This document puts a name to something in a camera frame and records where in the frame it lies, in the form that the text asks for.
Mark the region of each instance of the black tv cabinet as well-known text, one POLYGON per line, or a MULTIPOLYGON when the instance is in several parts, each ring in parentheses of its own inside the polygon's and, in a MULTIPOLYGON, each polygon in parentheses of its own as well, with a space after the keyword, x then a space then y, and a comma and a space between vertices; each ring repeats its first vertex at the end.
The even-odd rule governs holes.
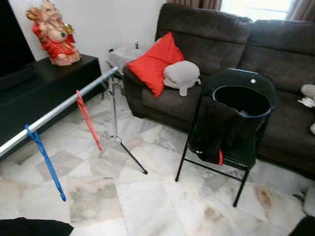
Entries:
MULTIPOLYGON (((72 96, 101 75, 98 58, 81 55, 80 61, 70 66, 52 65, 49 58, 30 64, 34 76, 16 86, 0 91, 0 146, 32 124, 60 103, 72 96)), ((103 91, 96 87, 84 96, 87 101, 103 91)), ((73 104, 46 123, 38 131, 43 132, 71 111, 73 104)), ((11 151, 0 157, 5 159, 10 153, 28 142, 25 139, 11 151)))

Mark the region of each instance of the window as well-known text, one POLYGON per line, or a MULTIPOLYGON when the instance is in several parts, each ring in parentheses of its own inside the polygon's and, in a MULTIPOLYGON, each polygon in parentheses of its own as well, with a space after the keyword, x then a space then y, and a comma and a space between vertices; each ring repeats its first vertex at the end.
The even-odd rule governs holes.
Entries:
POLYGON ((221 11, 247 16, 253 21, 284 20, 292 0, 222 0, 221 11))

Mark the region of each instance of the clothes drying rack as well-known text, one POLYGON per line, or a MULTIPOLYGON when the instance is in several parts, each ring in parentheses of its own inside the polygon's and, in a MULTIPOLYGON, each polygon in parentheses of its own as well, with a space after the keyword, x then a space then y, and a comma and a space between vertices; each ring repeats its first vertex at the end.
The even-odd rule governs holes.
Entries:
MULTIPOLYGON (((112 110, 112 125, 113 125, 113 135, 111 136, 111 140, 117 144, 120 144, 122 148, 128 153, 128 155, 137 163, 137 165, 141 168, 142 172, 144 174, 147 174, 148 172, 143 168, 143 166, 139 163, 139 161, 132 155, 132 153, 126 148, 126 146, 123 144, 122 139, 118 136, 118 129, 117 129, 117 116, 116 116, 116 101, 115 101, 115 88, 113 86, 113 74, 118 70, 118 67, 114 67, 107 71, 104 75, 101 75, 97 79, 95 79, 93 82, 85 86, 83 89, 80 90, 81 95, 85 95, 92 89, 94 89, 98 85, 102 85, 110 94, 110 100, 111 100, 111 110, 112 110)), ((50 112, 45 114, 43 117, 35 121, 33 124, 29 126, 29 130, 31 132, 35 132, 40 127, 42 127, 45 123, 50 121, 53 117, 61 113, 63 110, 71 106, 74 102, 76 102, 78 96, 77 94, 72 95, 70 98, 65 100, 63 103, 52 109, 50 112)), ((28 132, 26 129, 18 133, 16 136, 14 136, 12 139, 7 141, 5 144, 3 144, 0 147, 0 157, 7 153, 11 148, 16 146, 18 143, 20 143, 22 140, 24 140, 28 136, 28 132)))

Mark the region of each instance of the red cushion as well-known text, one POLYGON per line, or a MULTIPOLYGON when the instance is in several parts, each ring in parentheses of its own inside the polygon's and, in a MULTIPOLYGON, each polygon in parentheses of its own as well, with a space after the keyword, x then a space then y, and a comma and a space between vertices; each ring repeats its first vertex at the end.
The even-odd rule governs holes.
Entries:
POLYGON ((144 82, 154 93, 160 96, 164 89, 164 69, 174 63, 183 61, 182 52, 176 47, 171 32, 158 40, 143 56, 127 63, 129 69, 144 82))

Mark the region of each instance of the white plush toy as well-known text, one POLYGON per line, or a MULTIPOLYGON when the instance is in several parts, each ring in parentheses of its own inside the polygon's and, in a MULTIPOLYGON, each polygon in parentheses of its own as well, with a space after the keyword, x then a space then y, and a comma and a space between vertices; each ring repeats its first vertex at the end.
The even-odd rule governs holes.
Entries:
POLYGON ((180 96, 187 96, 187 89, 196 82, 201 84, 198 66, 190 61, 180 61, 164 69, 164 84, 168 87, 179 89, 180 96))
MULTIPOLYGON (((307 107, 314 108, 315 107, 315 85, 303 85, 301 88, 301 92, 305 96, 302 100, 298 100, 298 102, 304 104, 307 107)), ((315 135, 315 123, 310 126, 311 132, 315 135)))

